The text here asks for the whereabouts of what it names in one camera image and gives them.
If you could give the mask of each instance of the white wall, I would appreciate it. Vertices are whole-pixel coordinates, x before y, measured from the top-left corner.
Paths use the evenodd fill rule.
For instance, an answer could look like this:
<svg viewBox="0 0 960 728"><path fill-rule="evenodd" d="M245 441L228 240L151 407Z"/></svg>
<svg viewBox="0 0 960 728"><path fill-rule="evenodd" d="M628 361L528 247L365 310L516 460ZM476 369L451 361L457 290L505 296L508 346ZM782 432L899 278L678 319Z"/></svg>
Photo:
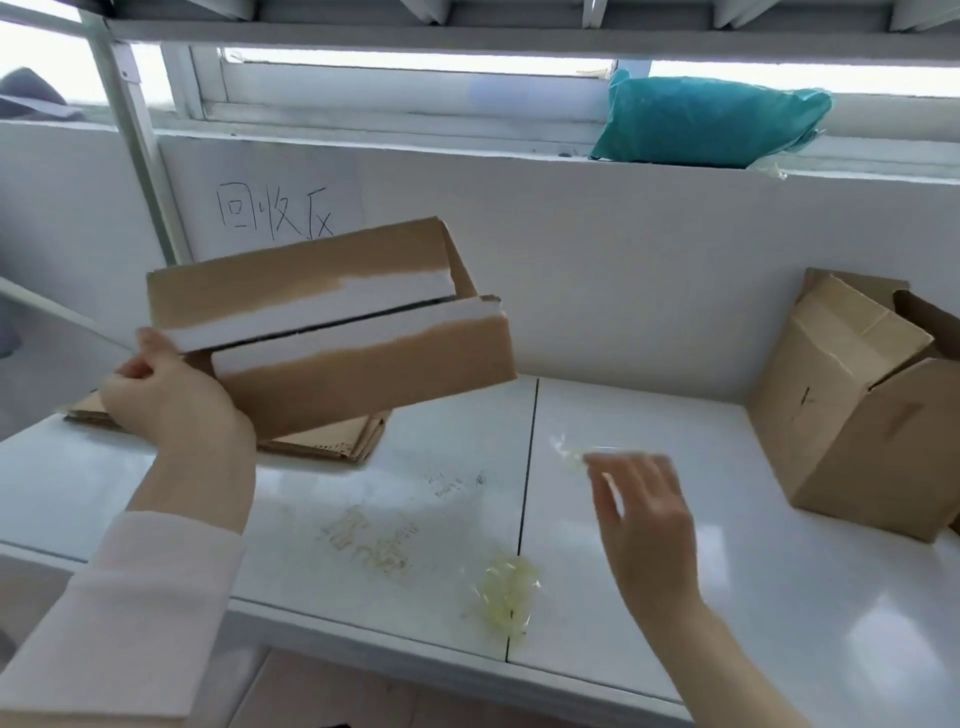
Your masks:
<svg viewBox="0 0 960 728"><path fill-rule="evenodd" d="M0 276L117 331L149 321L163 265L116 132L0 122ZM0 360L0 439L94 388L122 350L45 314L0 309L23 348Z"/></svg>
<svg viewBox="0 0 960 728"><path fill-rule="evenodd" d="M958 186L386 150L356 163L367 225L446 220L534 374L739 399L807 265L912 279L960 312ZM130 331L161 265L116 132L0 123L0 275ZM26 346L0 360L0 437L124 357L15 316Z"/></svg>
<svg viewBox="0 0 960 728"><path fill-rule="evenodd" d="M163 139L175 187L183 142ZM286 158L282 143L214 143ZM323 147L300 149L321 168ZM530 374L740 400L807 266L911 279L960 313L960 186L356 155L366 224L444 218L478 288L503 299ZM197 205L209 202L180 200Z"/></svg>

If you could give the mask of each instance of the finger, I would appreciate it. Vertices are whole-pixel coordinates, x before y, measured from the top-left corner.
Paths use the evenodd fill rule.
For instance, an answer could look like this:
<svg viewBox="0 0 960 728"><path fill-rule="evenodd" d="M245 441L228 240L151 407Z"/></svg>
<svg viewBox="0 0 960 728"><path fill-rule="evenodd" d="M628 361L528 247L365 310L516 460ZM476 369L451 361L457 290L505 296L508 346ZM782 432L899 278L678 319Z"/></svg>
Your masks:
<svg viewBox="0 0 960 728"><path fill-rule="evenodd" d="M180 362L177 347L155 328L138 328L136 343L140 348L140 355L154 371L171 363Z"/></svg>
<svg viewBox="0 0 960 728"><path fill-rule="evenodd" d="M596 468L587 468L587 475L590 478L590 489L593 491L593 509L596 511L600 527L618 525L620 511L616 507L616 499L613 497L607 477Z"/></svg>
<svg viewBox="0 0 960 728"><path fill-rule="evenodd" d="M663 476L663 482L666 483L670 491L680 498L684 497L684 492L680 489L680 478L677 476L677 469L673 465L673 460L663 454L653 456L654 464L660 470Z"/></svg>
<svg viewBox="0 0 960 728"><path fill-rule="evenodd" d="M600 473L607 473L613 478L613 485L620 492L623 499L623 510L634 512L644 506L647 499L643 481L637 475L630 463L629 455L607 455L596 452L584 456L588 468L596 468Z"/></svg>
<svg viewBox="0 0 960 728"><path fill-rule="evenodd" d="M128 379L142 379L152 374L153 369L143 356L137 354L117 367L115 373Z"/></svg>
<svg viewBox="0 0 960 728"><path fill-rule="evenodd" d="M104 404L107 412L110 411L114 402L120 401L130 391L131 386L140 382L135 378L129 378L123 375L109 375L100 383L100 401Z"/></svg>
<svg viewBox="0 0 960 728"><path fill-rule="evenodd" d="M664 482L660 468L646 452L638 452L630 456L630 463L643 480L647 493L651 496L665 496L670 492Z"/></svg>

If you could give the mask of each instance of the right hand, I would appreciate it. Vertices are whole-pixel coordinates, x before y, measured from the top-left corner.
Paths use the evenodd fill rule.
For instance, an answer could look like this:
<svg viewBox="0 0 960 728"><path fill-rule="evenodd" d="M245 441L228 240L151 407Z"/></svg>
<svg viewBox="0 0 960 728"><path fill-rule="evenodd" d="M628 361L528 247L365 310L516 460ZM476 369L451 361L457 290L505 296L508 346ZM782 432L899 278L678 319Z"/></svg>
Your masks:
<svg viewBox="0 0 960 728"><path fill-rule="evenodd" d="M702 607L693 516L670 458L588 453L584 463L613 578L640 629L659 628Z"/></svg>
<svg viewBox="0 0 960 728"><path fill-rule="evenodd" d="M220 382L180 358L155 328L136 333L139 353L108 376L100 396L110 416L157 449L254 447L250 420Z"/></svg>

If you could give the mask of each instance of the plastic film scrap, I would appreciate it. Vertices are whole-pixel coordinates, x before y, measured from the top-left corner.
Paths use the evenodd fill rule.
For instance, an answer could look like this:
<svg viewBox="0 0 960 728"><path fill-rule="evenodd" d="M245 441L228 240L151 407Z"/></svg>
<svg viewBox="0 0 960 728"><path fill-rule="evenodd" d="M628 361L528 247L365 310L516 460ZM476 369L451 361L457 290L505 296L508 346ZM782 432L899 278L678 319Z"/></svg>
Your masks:
<svg viewBox="0 0 960 728"><path fill-rule="evenodd" d="M498 554L473 587L487 622L507 637L522 637L530 623L530 603L540 588L540 570L523 556Z"/></svg>

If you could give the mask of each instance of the cardboard box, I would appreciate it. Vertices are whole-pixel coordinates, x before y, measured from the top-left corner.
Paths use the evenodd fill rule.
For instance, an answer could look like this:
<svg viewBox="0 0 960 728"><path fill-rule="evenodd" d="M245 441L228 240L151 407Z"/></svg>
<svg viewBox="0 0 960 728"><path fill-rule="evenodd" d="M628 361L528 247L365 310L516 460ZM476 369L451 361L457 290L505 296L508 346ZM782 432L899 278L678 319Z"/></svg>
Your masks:
<svg viewBox="0 0 960 728"><path fill-rule="evenodd" d="M347 460L362 463L376 448L387 426L390 412L377 412L369 417L318 427L276 440L265 440L257 447L266 452L280 452L300 457ZM104 409L100 393L93 392L64 412L70 422L122 429Z"/></svg>
<svg viewBox="0 0 960 728"><path fill-rule="evenodd" d="M500 300L437 218L155 271L148 292L261 440L516 378Z"/></svg>
<svg viewBox="0 0 960 728"><path fill-rule="evenodd" d="M931 542L960 513L960 320L807 271L748 406L788 500Z"/></svg>

